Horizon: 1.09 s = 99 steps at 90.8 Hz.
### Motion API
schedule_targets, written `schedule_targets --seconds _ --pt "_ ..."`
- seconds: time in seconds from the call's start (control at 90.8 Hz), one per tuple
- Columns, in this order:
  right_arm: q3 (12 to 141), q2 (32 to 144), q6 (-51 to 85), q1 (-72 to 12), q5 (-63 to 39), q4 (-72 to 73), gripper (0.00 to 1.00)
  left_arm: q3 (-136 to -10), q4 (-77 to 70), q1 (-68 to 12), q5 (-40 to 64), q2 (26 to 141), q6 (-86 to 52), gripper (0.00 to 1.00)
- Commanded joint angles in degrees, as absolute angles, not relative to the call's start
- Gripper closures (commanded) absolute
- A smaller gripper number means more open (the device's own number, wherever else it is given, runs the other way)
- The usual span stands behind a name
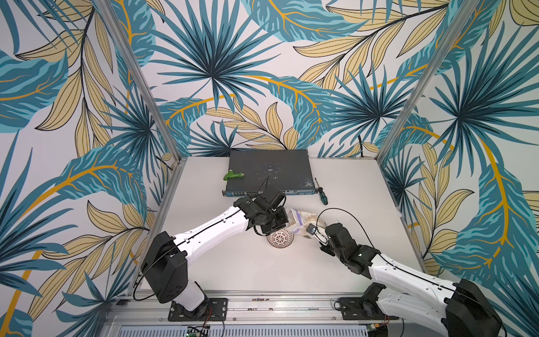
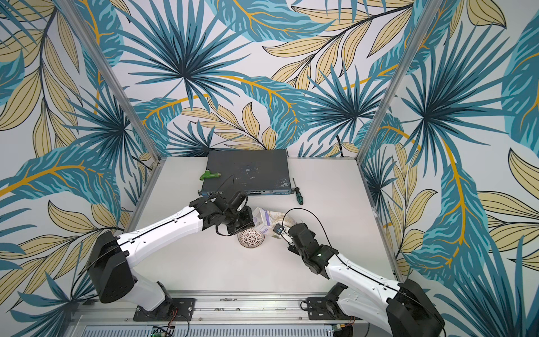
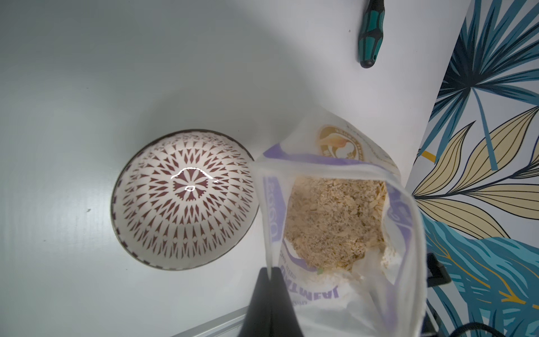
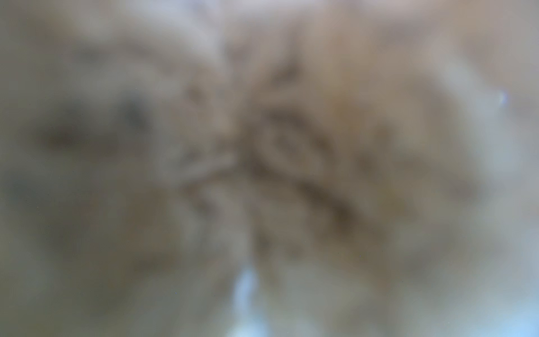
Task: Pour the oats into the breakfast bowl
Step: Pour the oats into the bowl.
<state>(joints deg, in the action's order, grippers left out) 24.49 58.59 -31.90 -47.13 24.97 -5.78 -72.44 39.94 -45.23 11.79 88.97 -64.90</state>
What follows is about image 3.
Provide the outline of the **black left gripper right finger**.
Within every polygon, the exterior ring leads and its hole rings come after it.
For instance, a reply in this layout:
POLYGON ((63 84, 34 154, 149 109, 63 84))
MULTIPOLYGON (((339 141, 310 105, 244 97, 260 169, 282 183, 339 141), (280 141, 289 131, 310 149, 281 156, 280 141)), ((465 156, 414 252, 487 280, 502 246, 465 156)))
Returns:
POLYGON ((271 272, 271 336, 303 337, 280 268, 271 272))

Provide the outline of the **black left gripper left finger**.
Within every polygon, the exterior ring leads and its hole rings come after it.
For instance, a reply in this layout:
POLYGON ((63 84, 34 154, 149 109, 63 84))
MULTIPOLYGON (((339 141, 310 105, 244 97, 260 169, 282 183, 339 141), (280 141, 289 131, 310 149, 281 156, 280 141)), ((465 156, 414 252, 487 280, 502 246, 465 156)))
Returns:
POLYGON ((271 324, 272 289, 268 269, 261 268, 239 337, 268 337, 271 324))

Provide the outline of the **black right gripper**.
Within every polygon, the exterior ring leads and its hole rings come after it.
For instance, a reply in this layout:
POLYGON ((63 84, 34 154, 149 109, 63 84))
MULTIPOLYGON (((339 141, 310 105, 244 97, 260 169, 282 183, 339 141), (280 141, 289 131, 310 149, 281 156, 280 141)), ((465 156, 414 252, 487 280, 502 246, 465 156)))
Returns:
MULTIPOLYGON (((437 288, 451 282, 451 278, 446 271, 446 268, 438 261, 435 254, 429 252, 427 254, 428 266, 428 288, 437 288)), ((437 311, 427 300, 426 314, 422 323, 421 337, 443 337, 446 332, 442 329, 442 320, 437 314, 437 311)))

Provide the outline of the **oatmeal bag white purple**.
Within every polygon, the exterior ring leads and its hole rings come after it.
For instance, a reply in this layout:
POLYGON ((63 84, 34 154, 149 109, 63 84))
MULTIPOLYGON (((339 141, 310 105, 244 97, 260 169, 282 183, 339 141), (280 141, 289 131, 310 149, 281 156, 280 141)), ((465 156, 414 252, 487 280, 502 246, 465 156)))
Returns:
POLYGON ((380 146, 317 110, 250 168, 267 266, 304 336, 420 335, 425 230, 380 146))

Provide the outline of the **white red patterned bowl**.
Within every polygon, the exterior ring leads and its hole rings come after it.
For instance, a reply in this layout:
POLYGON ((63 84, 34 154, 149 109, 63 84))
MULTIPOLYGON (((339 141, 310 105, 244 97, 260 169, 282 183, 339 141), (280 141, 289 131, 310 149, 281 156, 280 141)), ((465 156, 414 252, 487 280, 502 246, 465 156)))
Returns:
POLYGON ((252 161, 241 143, 217 131, 179 131, 146 145, 112 193, 119 243, 160 270, 216 261, 240 243, 258 213, 252 161))

